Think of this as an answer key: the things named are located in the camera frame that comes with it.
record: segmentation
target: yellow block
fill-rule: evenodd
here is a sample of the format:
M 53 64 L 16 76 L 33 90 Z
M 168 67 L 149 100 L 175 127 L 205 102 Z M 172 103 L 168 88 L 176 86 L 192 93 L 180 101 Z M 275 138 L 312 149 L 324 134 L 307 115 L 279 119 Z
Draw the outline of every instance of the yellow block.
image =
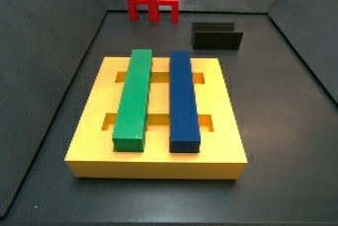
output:
M 111 140 L 128 57 L 105 57 L 65 162 L 77 177 L 238 179 L 247 165 L 216 58 L 191 58 L 200 152 L 169 153 L 169 59 L 153 58 L 144 152 L 115 152 Z

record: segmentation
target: blue block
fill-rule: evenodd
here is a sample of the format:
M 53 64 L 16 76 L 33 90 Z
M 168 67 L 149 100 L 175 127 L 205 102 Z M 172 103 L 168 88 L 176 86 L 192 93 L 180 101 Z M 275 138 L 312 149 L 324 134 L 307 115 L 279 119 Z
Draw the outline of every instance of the blue block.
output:
M 199 152 L 200 132 L 188 51 L 169 52 L 169 152 Z

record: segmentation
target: red object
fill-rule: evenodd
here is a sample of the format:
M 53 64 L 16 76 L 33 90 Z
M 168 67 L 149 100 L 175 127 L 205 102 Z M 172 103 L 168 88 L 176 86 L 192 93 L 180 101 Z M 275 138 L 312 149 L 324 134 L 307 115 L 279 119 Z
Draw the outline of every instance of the red object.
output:
M 177 23 L 177 3 L 179 0 L 127 0 L 129 20 L 137 20 L 137 5 L 148 5 L 149 22 L 157 22 L 160 19 L 160 5 L 171 6 L 171 21 Z

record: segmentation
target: green bar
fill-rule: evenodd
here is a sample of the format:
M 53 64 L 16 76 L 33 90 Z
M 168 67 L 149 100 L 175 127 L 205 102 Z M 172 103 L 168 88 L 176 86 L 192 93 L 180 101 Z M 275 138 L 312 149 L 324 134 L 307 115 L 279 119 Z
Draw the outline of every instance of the green bar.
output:
M 152 51 L 133 49 L 112 132 L 115 151 L 143 152 L 152 73 Z

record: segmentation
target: toy block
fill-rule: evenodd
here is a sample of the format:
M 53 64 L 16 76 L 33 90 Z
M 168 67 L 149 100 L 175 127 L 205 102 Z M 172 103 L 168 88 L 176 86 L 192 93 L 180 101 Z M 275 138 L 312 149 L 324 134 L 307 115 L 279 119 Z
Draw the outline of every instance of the toy block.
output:
M 137 5 L 148 5 L 148 19 L 149 22 L 160 20 L 159 6 L 171 6 L 171 21 L 177 23 L 177 5 L 179 0 L 127 0 L 129 20 L 137 20 Z
M 112 133 L 117 152 L 143 152 L 152 71 L 152 51 L 133 49 Z
M 238 50 L 243 33 L 235 32 L 234 23 L 192 23 L 191 43 L 193 49 Z
M 200 134 L 188 51 L 169 52 L 169 152 L 199 152 Z
M 169 152 L 169 59 L 152 58 L 144 152 L 116 152 L 111 132 L 129 57 L 104 57 L 64 161 L 79 178 L 235 180 L 247 166 L 216 58 L 191 58 L 199 153 Z

